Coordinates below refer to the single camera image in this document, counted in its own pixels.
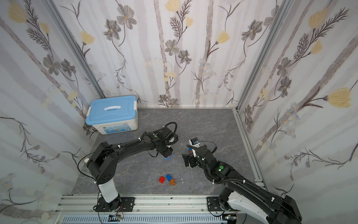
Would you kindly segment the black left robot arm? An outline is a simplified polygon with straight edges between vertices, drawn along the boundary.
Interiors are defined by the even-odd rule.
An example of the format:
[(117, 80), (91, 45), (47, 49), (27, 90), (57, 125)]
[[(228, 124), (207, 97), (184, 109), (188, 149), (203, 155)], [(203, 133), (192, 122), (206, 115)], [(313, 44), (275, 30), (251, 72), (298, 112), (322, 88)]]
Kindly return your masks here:
[(152, 150), (156, 151), (156, 155), (152, 155), (154, 158), (159, 154), (166, 159), (171, 157), (172, 145), (179, 140), (176, 134), (177, 128), (177, 123), (172, 121), (159, 130), (143, 132), (139, 138), (133, 141), (117, 145), (103, 142), (98, 146), (85, 164), (106, 203), (120, 199), (113, 181), (117, 164), (131, 156)]

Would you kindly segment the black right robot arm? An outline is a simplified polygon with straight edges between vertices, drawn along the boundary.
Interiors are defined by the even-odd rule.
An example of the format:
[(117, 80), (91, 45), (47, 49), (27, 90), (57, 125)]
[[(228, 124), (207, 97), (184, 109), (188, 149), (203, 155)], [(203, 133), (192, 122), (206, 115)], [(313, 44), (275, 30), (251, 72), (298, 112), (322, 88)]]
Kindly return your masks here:
[(241, 211), (263, 224), (300, 224), (302, 216), (295, 200), (273, 194), (245, 178), (232, 166), (218, 161), (206, 145), (187, 145), (191, 155), (183, 155), (186, 166), (200, 167), (213, 185), (225, 188), (219, 204), (225, 211)]

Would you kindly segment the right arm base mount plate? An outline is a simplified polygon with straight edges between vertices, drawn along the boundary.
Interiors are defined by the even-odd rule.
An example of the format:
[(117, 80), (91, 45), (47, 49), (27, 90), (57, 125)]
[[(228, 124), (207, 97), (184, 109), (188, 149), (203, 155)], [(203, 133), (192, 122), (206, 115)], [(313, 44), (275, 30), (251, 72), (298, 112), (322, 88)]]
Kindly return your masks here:
[(225, 202), (219, 197), (207, 197), (207, 208), (209, 212), (223, 212), (226, 210)]

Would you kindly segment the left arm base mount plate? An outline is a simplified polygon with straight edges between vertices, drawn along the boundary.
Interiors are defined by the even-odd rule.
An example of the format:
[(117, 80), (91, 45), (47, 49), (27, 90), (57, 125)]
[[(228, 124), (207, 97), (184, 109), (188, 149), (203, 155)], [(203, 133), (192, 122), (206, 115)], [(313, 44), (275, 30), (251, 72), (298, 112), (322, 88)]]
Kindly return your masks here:
[(93, 207), (96, 212), (132, 212), (135, 205), (135, 197), (118, 197), (108, 203), (103, 197), (98, 199), (97, 204)]

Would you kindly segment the red lego brick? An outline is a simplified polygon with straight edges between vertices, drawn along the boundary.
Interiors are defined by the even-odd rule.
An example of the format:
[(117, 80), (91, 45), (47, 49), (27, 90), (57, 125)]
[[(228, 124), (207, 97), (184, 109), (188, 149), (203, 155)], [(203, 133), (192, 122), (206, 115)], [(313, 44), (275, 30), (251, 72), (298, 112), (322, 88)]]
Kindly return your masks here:
[(164, 183), (164, 181), (165, 181), (165, 178), (163, 176), (161, 176), (160, 179), (159, 179), (159, 182)]

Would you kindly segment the light blue long brick studs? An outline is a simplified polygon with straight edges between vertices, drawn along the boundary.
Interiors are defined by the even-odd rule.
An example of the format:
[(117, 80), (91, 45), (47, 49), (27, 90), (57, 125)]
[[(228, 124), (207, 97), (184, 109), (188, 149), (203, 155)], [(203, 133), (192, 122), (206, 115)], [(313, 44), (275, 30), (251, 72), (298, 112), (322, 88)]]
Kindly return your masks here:
[(174, 156), (174, 154), (170, 154), (168, 157), (165, 157), (165, 160), (169, 160), (170, 158), (172, 158)]

